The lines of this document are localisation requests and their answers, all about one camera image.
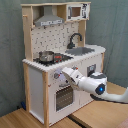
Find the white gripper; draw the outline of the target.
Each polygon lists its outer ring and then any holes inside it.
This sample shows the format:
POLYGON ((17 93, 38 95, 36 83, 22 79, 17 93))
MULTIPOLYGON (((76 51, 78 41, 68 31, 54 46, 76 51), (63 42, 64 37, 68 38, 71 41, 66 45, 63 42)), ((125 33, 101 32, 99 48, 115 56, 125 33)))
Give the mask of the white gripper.
POLYGON ((78 70, 73 70, 72 68, 65 67, 62 69, 62 73, 69 76, 66 77, 66 79, 73 89, 83 89, 82 81, 84 79, 84 76, 78 70))

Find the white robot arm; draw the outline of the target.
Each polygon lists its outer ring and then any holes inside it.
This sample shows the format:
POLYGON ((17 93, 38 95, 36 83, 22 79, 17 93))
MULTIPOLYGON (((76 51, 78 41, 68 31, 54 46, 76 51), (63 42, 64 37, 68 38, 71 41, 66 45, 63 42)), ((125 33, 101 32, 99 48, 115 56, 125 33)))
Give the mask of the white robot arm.
POLYGON ((79 70, 67 67, 62 70, 62 73, 73 88, 88 92, 94 100, 128 104, 128 88, 122 95, 109 94, 107 77, 103 73, 94 72, 86 77, 79 70))

